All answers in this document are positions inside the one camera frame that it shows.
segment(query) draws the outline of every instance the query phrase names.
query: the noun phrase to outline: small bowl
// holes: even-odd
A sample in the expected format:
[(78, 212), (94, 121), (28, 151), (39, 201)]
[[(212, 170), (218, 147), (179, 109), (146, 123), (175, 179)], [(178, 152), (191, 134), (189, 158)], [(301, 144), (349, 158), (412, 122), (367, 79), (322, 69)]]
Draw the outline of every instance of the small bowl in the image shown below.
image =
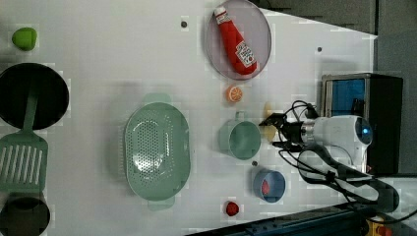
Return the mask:
[[(265, 195), (262, 192), (262, 185), (264, 181), (267, 181), (269, 184), (269, 191)], [(284, 195), (285, 178), (277, 171), (263, 169), (255, 176), (254, 191), (255, 195), (260, 199), (271, 204), (276, 203)]]

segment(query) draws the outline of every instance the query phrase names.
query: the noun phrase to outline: green cup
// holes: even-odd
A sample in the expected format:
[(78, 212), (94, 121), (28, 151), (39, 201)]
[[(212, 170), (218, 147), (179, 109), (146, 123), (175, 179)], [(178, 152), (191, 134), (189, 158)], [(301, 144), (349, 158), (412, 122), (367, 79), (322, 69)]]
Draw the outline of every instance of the green cup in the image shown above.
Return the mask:
[(220, 129), (220, 150), (238, 159), (250, 159), (261, 147), (261, 132), (257, 125), (245, 120), (245, 112), (236, 112), (236, 118)]

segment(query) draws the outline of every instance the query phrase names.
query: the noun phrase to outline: ketchup bottle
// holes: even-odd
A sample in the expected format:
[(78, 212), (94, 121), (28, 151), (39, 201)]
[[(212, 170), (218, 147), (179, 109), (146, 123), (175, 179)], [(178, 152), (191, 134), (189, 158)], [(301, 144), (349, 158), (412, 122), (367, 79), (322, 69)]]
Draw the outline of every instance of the ketchup bottle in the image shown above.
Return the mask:
[(214, 15), (231, 65), (240, 75), (252, 74), (258, 67), (257, 60), (239, 30), (230, 20), (226, 9), (224, 7), (216, 8)]

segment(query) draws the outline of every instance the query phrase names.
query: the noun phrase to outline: small object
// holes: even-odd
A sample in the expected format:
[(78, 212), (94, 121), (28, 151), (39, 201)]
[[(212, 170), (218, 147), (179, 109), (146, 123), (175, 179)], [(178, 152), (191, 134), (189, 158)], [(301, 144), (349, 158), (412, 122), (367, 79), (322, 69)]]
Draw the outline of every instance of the small object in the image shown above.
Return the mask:
[(36, 45), (37, 33), (32, 28), (21, 28), (13, 33), (12, 41), (23, 51), (31, 51)]
[(285, 192), (284, 176), (277, 171), (263, 169), (255, 176), (254, 191), (260, 199), (271, 204), (276, 203)]
[(229, 18), (226, 9), (223, 6), (218, 7), (214, 10), (214, 15), (221, 31), (224, 49), (234, 70), (240, 75), (254, 73), (258, 68), (255, 55)]
[(264, 182), (262, 183), (262, 194), (263, 195), (267, 195), (269, 193), (269, 184), (267, 180), (264, 180)]
[(242, 99), (243, 91), (239, 89), (237, 86), (230, 86), (226, 90), (226, 98), (230, 102), (238, 102)]
[(234, 216), (234, 215), (236, 215), (237, 213), (239, 213), (239, 206), (237, 206), (235, 203), (233, 203), (233, 202), (229, 202), (228, 204), (227, 204), (227, 207), (226, 207), (226, 213), (227, 213), (227, 215), (229, 215), (229, 216)]

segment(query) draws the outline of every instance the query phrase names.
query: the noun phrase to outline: green spatula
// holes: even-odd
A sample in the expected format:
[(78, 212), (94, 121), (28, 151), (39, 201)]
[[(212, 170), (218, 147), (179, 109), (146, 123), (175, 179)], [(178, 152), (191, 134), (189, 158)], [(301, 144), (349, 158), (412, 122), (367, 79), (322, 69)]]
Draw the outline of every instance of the green spatula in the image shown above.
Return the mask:
[(32, 80), (23, 129), (0, 140), (0, 191), (36, 193), (45, 187), (48, 143), (32, 129), (38, 91)]

